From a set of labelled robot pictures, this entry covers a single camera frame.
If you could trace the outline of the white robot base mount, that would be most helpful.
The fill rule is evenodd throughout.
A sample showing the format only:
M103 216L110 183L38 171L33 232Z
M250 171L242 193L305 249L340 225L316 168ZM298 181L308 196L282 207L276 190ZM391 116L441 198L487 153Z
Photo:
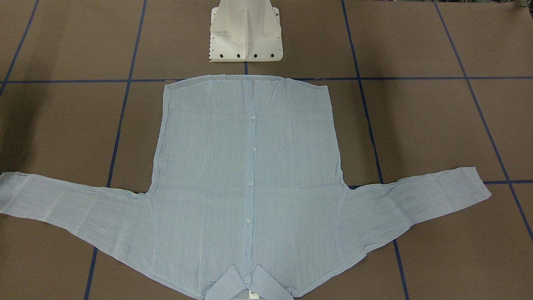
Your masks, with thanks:
M280 11L269 0L221 0L211 10L211 62L275 62L284 56Z

